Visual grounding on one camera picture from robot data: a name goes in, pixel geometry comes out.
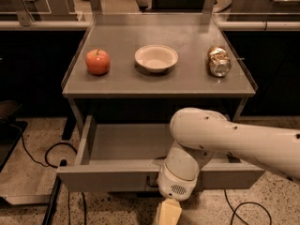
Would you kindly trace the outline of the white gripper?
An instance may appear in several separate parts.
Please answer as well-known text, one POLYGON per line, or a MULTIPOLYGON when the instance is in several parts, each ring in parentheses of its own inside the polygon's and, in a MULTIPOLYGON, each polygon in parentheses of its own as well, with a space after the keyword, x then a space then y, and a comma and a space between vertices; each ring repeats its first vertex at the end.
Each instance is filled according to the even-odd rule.
POLYGON ((181 216, 180 202, 187 200, 198 181, 199 171, 192 179, 174 175, 166 165, 159 169, 157 185, 160 194, 166 198, 157 207, 156 225, 177 225, 181 216))

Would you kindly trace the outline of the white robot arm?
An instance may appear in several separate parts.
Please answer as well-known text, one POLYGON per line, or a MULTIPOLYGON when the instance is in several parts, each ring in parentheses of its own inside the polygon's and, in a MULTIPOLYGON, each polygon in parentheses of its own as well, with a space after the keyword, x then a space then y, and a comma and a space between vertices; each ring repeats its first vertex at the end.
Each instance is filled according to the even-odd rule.
POLYGON ((300 138, 296 129, 233 123, 219 112, 185 108, 171 119, 172 147, 159 169, 157 185, 164 201, 157 225, 177 225, 202 167, 219 152, 300 182, 300 138))

